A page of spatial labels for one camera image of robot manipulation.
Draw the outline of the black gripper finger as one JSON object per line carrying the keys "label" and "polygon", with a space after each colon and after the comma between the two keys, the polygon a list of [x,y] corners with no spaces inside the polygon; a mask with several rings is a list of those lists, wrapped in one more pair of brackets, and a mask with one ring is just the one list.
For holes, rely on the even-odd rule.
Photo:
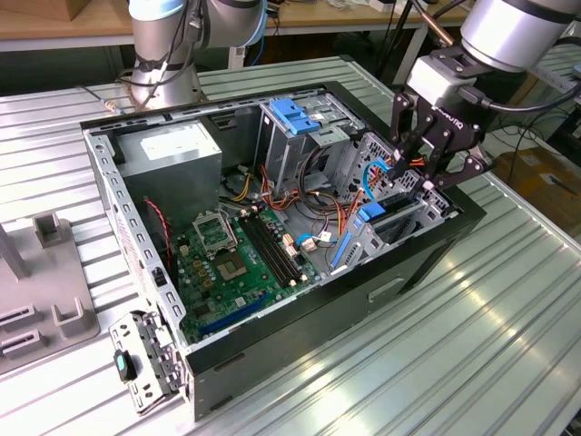
{"label": "black gripper finger", "polygon": [[[457,171],[451,172],[449,164],[464,156],[462,165]],[[492,156],[486,151],[469,151],[467,154],[447,155],[432,164],[429,160],[424,167],[422,188],[424,190],[445,190],[451,186],[464,183],[474,177],[486,173],[493,167]]]}
{"label": "black gripper finger", "polygon": [[390,124],[390,141],[394,146],[390,181],[409,169],[435,118],[431,104],[424,98],[408,92],[395,96]]}

